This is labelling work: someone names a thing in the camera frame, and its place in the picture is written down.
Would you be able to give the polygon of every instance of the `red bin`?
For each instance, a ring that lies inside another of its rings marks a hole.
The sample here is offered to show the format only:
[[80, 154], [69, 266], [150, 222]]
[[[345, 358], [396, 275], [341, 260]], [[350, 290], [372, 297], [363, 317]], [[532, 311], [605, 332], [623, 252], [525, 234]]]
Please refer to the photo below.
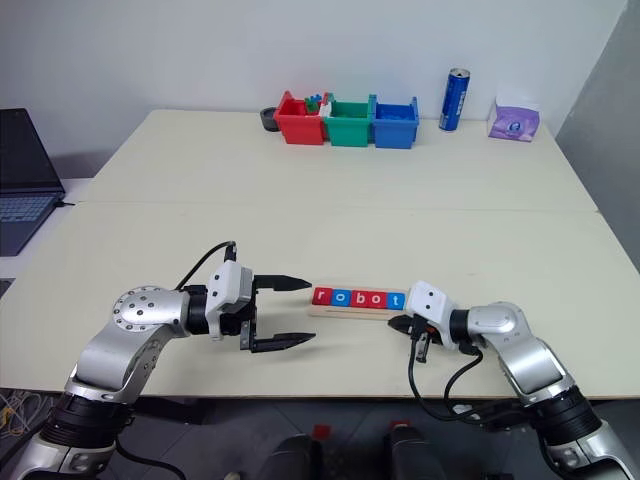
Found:
[[327, 134], [318, 112], [308, 112], [304, 100], [296, 100], [288, 90], [273, 114], [287, 143], [322, 145]]

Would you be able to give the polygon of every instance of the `cable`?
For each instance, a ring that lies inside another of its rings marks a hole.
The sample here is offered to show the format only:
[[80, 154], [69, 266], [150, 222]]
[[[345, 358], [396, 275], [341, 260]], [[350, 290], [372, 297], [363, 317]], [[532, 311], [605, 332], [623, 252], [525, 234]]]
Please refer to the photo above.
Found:
[[[497, 405], [504, 405], [505, 404], [505, 400], [492, 400], [492, 401], [483, 403], [479, 407], [467, 410], [466, 412], [462, 412], [462, 413], [455, 413], [454, 412], [451, 415], [443, 415], [443, 414], [441, 414], [439, 412], [436, 412], [435, 410], [432, 410], [431, 407], [429, 407], [426, 404], [426, 402], [424, 401], [424, 399], [420, 395], [420, 392], [418, 392], [418, 388], [416, 387], [416, 382], [415, 382], [415, 379], [413, 377], [413, 366], [415, 364], [416, 344], [417, 343], [418, 343], [417, 339], [412, 339], [411, 340], [411, 353], [410, 353], [410, 357], [409, 357], [409, 367], [408, 367], [409, 386], [411, 387], [411, 391], [413, 392], [413, 396], [416, 397], [416, 400], [418, 401], [418, 404], [427, 413], [427, 415], [435, 418], [436, 420], [440, 420], [440, 421], [443, 421], [443, 422], [454, 422], [454, 421], [460, 421], [460, 420], [467, 420], [467, 419], [469, 419], [469, 417], [471, 415], [480, 415], [481, 416], [481, 414], [485, 413], [485, 411], [487, 409], [493, 408], [493, 407], [495, 407]], [[465, 365], [460, 370], [458, 370], [454, 374], [454, 376], [452, 377], [453, 381], [449, 380], [449, 383], [447, 383], [447, 385], [449, 386], [449, 390], [451, 390], [451, 387], [453, 386], [453, 383], [458, 378], [460, 378], [460, 376], [463, 373], [465, 373], [467, 370], [475, 367], [481, 361], [482, 361], [482, 357], [480, 357], [479, 360], [475, 359], [473, 362]], [[478, 422], [478, 423], [486, 423], [486, 422], [488, 422], [490, 420], [493, 420], [495, 418], [499, 418], [499, 417], [502, 417], [502, 416], [505, 416], [505, 415], [511, 414], [511, 413], [513, 413], [513, 412], [512, 411], [505, 411], [505, 412], [501, 412], [499, 414], [491, 415], [489, 417], [486, 417], [486, 418], [482, 419], [482, 422]]]
[[538, 433], [538, 445], [540, 446], [540, 454], [542, 455], [542, 458], [544, 459], [544, 463], [547, 464], [547, 466], [549, 467], [549, 469], [553, 473], [555, 473], [560, 478], [563, 478], [565, 480], [579, 480], [580, 479], [580, 477], [578, 477], [576, 475], [573, 475], [573, 474], [571, 474], [569, 472], [564, 472], [564, 471], [560, 470], [560, 468], [555, 464], [555, 462], [553, 461], [553, 459], [549, 455], [549, 452], [547, 451], [547, 445], [544, 443], [544, 438], [542, 438], [542, 435], [540, 435], [540, 433]]
[[38, 422], [36, 425], [33, 425], [28, 432], [18, 438], [16, 443], [14, 443], [0, 459], [0, 471], [2, 471], [2, 469], [7, 465], [11, 457], [18, 453], [24, 446], [24, 444], [31, 440], [31, 437], [33, 437], [42, 429], [46, 421], [47, 419], [45, 418], [44, 420]]
[[117, 437], [116, 437], [116, 451], [131, 462], [141, 463], [143, 465], [149, 465], [150, 467], [164, 468], [165, 470], [169, 470], [170, 472], [174, 473], [176, 477], [178, 477], [180, 480], [187, 480], [187, 477], [184, 474], [184, 472], [180, 470], [178, 467], [176, 467], [175, 465], [171, 465], [170, 463], [160, 462], [158, 460], [151, 460], [150, 458], [139, 457], [137, 455], [134, 455], [131, 452], [128, 452], [122, 446], [122, 444], [120, 443], [120, 439]]
[[[477, 366], [478, 364], [480, 364], [480, 362], [482, 362], [484, 358], [484, 355], [482, 354], [482, 350], [476, 348], [475, 355], [476, 355], [476, 358], [472, 362], [466, 364], [460, 370], [458, 370], [456, 373], [453, 374], [453, 376], [449, 379], [449, 381], [447, 382], [447, 385], [444, 388], [444, 404], [447, 407], [447, 410], [449, 410], [449, 412], [453, 415], [455, 415], [456, 412], [453, 409], [451, 398], [449, 397], [451, 393], [451, 389], [453, 388], [453, 384], [462, 375], [464, 375], [466, 372], [468, 372], [473, 367]], [[524, 412], [522, 412], [522, 410], [519, 408], [520, 407], [519, 403], [514, 404], [514, 402], [512, 402], [511, 400], [498, 400], [498, 402], [499, 403], [497, 403], [496, 406], [505, 407], [503, 411], [497, 412], [493, 415], [480, 417], [480, 418], [465, 418], [465, 419], [462, 419], [461, 421], [469, 425], [482, 425], [482, 424], [486, 424], [487, 422], [491, 422], [493, 420], [497, 420], [499, 418], [505, 417], [507, 415], [517, 415], [517, 414], [524, 415]]]
[[180, 283], [178, 283], [178, 286], [175, 288], [176, 290], [180, 290], [182, 287], [184, 287], [186, 285], [186, 283], [189, 281], [189, 279], [193, 276], [194, 273], [196, 273], [196, 271], [202, 266], [202, 264], [204, 262], [207, 261], [207, 259], [213, 255], [214, 253], [216, 253], [218, 250], [220, 250], [221, 248], [224, 247], [232, 247], [233, 248], [233, 257], [232, 260], [235, 260], [235, 246], [236, 246], [236, 242], [234, 242], [233, 240], [228, 241], [228, 242], [222, 242], [219, 243], [218, 245], [216, 245], [215, 247], [213, 247], [211, 250], [209, 250], [207, 253], [205, 253], [202, 258], [200, 260], [198, 260], [198, 263], [196, 263], [193, 268], [191, 270], [189, 270], [189, 273], [187, 273], [184, 278], [180, 281]]

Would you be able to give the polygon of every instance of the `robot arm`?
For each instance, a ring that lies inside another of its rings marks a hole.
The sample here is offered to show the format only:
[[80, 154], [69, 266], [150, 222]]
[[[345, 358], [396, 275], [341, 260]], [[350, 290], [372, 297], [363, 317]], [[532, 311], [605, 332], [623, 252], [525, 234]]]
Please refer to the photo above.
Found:
[[288, 291], [309, 286], [283, 275], [253, 275], [235, 261], [234, 249], [206, 287], [144, 286], [124, 293], [107, 325], [80, 354], [64, 394], [10, 478], [94, 478], [102, 472], [117, 435], [131, 421], [133, 403], [171, 339], [240, 335], [241, 350], [255, 353], [283, 350], [313, 338], [315, 334], [308, 333], [256, 338], [259, 288]]
[[593, 478], [604, 466], [609, 473], [624, 472], [617, 478], [640, 479], [638, 466], [613, 429], [597, 417], [551, 348], [532, 334], [516, 305], [497, 302], [459, 310], [442, 291], [418, 282], [409, 292], [407, 311], [426, 319], [445, 348], [493, 347], [531, 425], [561, 471]]

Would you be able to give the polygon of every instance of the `green bin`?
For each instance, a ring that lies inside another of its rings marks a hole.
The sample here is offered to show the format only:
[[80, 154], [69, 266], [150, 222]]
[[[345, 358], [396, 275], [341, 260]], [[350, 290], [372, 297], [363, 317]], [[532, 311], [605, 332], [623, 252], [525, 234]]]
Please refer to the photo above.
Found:
[[330, 93], [327, 104], [331, 112], [324, 117], [331, 145], [336, 147], [366, 147], [371, 139], [371, 121], [375, 95], [368, 103], [337, 102]]

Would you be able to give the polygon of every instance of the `soda can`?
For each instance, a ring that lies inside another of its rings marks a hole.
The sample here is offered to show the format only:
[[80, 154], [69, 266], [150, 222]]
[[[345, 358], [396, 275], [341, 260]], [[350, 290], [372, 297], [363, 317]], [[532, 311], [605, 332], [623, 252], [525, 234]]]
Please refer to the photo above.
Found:
[[447, 92], [444, 95], [442, 115], [440, 115], [440, 128], [442, 130], [452, 132], [458, 128], [460, 112], [462, 112], [464, 97], [467, 95], [470, 77], [471, 73], [464, 68], [452, 68], [449, 71]]

